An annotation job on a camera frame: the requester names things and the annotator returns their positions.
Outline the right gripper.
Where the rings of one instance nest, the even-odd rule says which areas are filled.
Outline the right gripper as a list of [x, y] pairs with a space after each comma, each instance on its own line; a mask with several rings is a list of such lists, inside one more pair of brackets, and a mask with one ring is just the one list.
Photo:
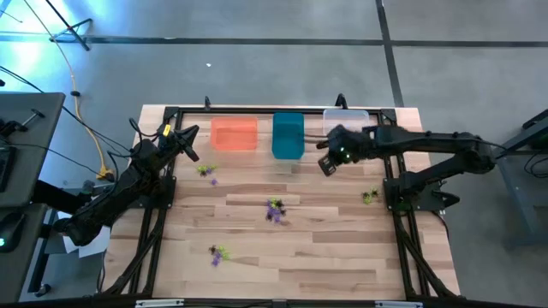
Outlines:
[[375, 130], [375, 127], [363, 127], [360, 131], [353, 131], [343, 125], [331, 129], [327, 134], [328, 139], [316, 144], [318, 150], [328, 149], [328, 154], [319, 159], [319, 167], [324, 175], [333, 175], [340, 164], [376, 158], [376, 143], [371, 137]]

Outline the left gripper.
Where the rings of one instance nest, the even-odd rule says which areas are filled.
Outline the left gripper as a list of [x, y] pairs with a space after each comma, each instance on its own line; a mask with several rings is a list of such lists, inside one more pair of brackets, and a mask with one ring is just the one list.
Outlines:
[[162, 124], [158, 130], [158, 157], [176, 157], [185, 153], [193, 162], [200, 160], [192, 144], [200, 130], [198, 125], [184, 128], [182, 130], [172, 130], [170, 124]]

